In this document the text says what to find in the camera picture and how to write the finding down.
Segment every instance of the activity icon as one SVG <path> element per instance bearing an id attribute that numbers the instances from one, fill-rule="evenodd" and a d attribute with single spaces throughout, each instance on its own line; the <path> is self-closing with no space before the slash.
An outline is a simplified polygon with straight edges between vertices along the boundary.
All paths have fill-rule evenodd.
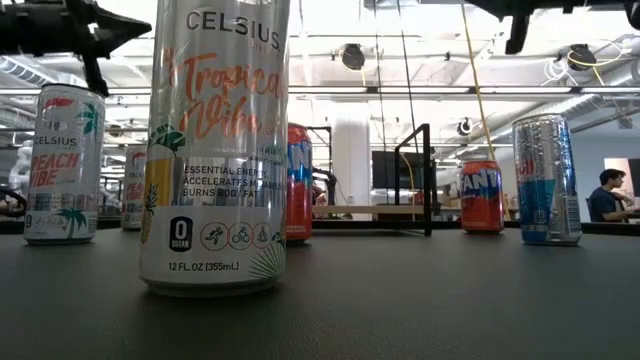
<path id="1" fill-rule="evenodd" d="M 200 242 L 207 250 L 222 250 L 229 243 L 229 229 L 222 223 L 209 223 L 200 232 Z"/>
<path id="2" fill-rule="evenodd" d="M 264 249 L 269 246 L 269 243 L 272 237 L 271 227 L 267 223 L 259 223 L 253 227 L 253 233 L 255 238 L 253 239 L 253 244 L 259 248 Z"/>
<path id="3" fill-rule="evenodd" d="M 236 250 L 244 250 L 251 246 L 253 238 L 253 230 L 247 223 L 238 223 L 233 225 L 229 232 L 231 233 L 230 245 Z"/>

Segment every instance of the desk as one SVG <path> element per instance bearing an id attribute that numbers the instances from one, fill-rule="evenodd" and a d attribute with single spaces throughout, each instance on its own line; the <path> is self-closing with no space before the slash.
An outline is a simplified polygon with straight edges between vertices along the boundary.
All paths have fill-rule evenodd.
<path id="1" fill-rule="evenodd" d="M 577 248 L 434 231 L 315 234 L 278 286 L 155 296 L 138 236 L 29 247 L 0 237 L 0 359 L 632 359 L 640 240 Z"/>

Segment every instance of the blue soda can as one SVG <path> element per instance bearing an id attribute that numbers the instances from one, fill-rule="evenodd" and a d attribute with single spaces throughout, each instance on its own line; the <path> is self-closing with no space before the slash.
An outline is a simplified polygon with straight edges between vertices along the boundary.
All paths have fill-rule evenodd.
<path id="1" fill-rule="evenodd" d="M 569 127 L 562 114 L 513 123 L 520 229 L 530 244 L 576 245 L 582 235 Z"/>

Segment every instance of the dark shirt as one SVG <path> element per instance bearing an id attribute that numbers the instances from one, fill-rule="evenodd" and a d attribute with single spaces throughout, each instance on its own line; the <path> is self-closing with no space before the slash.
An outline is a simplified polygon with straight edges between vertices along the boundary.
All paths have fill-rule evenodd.
<path id="1" fill-rule="evenodd" d="M 605 222 L 603 214 L 618 211 L 616 209 L 616 197 L 610 191 L 601 187 L 593 190 L 589 196 L 589 215 L 593 222 Z"/>

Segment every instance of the palm tree graphic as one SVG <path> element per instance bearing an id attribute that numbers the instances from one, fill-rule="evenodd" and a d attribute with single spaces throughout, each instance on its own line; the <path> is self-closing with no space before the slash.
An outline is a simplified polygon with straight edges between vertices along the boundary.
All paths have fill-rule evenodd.
<path id="1" fill-rule="evenodd" d="M 82 225 L 87 226 L 87 218 L 82 214 L 82 210 L 76 210 L 74 208 L 62 209 L 56 215 L 62 216 L 67 220 L 67 225 L 69 225 L 69 235 L 67 235 L 67 239 L 73 238 L 73 230 L 76 222 L 78 223 L 78 230 Z"/>
<path id="2" fill-rule="evenodd" d="M 93 104 L 84 103 L 84 106 L 89 109 L 89 111 L 85 111 L 83 113 L 78 114 L 77 118 L 79 119 L 87 119 L 87 123 L 84 125 L 84 134 L 87 135 L 91 133 L 93 130 L 98 128 L 98 111 Z"/>

